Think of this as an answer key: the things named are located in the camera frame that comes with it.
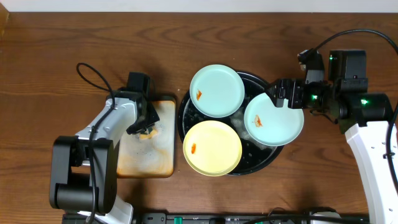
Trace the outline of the orange green scrub sponge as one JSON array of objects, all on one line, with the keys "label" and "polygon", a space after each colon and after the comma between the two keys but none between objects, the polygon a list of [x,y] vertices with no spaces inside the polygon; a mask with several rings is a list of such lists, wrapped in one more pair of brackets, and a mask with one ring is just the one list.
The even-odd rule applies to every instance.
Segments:
[{"label": "orange green scrub sponge", "polygon": [[158,130],[155,127],[149,127],[145,131],[139,133],[140,140],[152,139],[158,134]]}]

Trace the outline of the light blue plate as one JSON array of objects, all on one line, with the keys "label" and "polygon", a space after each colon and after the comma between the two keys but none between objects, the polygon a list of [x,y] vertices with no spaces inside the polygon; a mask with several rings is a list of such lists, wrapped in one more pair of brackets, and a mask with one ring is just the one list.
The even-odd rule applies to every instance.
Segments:
[{"label": "light blue plate", "polygon": [[189,95],[195,108],[212,118],[227,117],[236,112],[244,100],[242,78],[226,65],[201,68],[193,76]]},{"label": "light blue plate", "polygon": [[274,106],[262,93],[254,97],[244,111],[244,125],[249,135],[266,146],[283,146],[295,140],[302,131],[304,115],[301,109]]}]

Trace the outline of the light blue plate top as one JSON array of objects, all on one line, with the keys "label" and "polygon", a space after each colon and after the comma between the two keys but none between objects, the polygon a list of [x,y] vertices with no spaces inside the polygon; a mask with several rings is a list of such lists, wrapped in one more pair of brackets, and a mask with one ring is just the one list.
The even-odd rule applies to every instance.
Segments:
[{"label": "light blue plate top", "polygon": [[195,108],[212,118],[227,117],[236,112],[244,100],[242,78],[226,65],[201,68],[193,76],[189,95]]}]

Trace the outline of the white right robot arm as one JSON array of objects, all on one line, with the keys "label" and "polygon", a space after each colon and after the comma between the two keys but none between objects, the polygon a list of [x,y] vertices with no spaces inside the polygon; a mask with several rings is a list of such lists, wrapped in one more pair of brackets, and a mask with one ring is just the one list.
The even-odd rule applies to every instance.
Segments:
[{"label": "white right robot arm", "polygon": [[345,135],[366,195],[370,223],[397,223],[397,192],[390,166],[397,163],[393,109],[384,93],[368,92],[366,53],[332,50],[325,77],[322,56],[302,52],[303,79],[278,79],[266,93],[274,106],[309,109],[338,124]]}]

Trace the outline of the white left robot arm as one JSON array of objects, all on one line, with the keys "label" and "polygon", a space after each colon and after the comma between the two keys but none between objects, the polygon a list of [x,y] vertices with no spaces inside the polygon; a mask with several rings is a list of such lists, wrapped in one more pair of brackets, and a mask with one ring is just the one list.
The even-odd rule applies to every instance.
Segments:
[{"label": "white left robot arm", "polygon": [[52,148],[49,202],[52,208],[105,215],[117,196],[116,170],[124,133],[137,134],[159,120],[145,91],[110,93],[97,117]]}]

